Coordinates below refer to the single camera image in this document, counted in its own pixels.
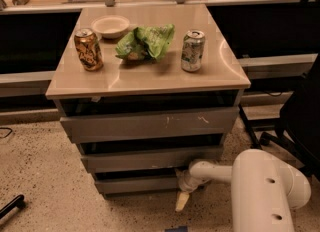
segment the silver soda can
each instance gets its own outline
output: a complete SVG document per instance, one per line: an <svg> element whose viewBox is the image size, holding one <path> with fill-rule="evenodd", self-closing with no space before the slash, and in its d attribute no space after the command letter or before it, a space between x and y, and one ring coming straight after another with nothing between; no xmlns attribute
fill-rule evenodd
<svg viewBox="0 0 320 232"><path fill-rule="evenodd" d="M74 43L85 70L96 71L103 67L99 41L91 29L83 28L76 31Z"/></svg>
<svg viewBox="0 0 320 232"><path fill-rule="evenodd" d="M201 59L206 38L202 31L189 30L183 38L181 68L194 72L201 68Z"/></svg>

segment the snack bag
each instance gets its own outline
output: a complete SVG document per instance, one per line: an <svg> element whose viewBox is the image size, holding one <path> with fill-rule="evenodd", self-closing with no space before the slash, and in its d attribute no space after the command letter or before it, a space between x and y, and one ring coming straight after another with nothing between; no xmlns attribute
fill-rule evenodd
<svg viewBox="0 0 320 232"><path fill-rule="evenodd" d="M137 27L117 44L116 57L124 60L160 60L166 54L174 35L174 25Z"/></svg>

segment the can lid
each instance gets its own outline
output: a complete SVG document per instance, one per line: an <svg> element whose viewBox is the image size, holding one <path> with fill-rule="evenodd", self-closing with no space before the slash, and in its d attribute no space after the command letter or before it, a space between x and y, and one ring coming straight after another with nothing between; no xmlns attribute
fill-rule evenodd
<svg viewBox="0 0 320 232"><path fill-rule="evenodd" d="M92 35L93 31L90 28L82 28L76 31L75 35L77 37L86 37Z"/></svg>
<svg viewBox="0 0 320 232"><path fill-rule="evenodd" d="M203 38L204 37L204 33L200 30L190 30L188 31L188 36L191 38Z"/></svg>

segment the white bowl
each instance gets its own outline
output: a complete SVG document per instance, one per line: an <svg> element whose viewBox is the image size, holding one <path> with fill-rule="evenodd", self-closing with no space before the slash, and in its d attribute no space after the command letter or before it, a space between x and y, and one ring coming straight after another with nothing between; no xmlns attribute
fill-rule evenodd
<svg viewBox="0 0 320 232"><path fill-rule="evenodd" d="M95 19L91 23L94 32L101 34L103 38L115 39L123 35L130 22L127 18L118 15L106 15Z"/></svg>

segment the cabinet top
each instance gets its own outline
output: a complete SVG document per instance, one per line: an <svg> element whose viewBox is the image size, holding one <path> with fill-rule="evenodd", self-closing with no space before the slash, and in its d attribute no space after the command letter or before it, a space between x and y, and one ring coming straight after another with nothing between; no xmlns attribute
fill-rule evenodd
<svg viewBox="0 0 320 232"><path fill-rule="evenodd" d="M100 39L104 66L96 72L84 70L69 39L62 59L46 93L49 99L94 96L138 95L244 89L250 81L235 58L205 5L159 5L99 7L82 10L74 32L91 26L104 15L121 15L137 26L175 25L175 34L163 59L159 62L126 62L115 57L119 39ZM183 38L190 29L205 33L202 67L197 72L181 69Z"/></svg>

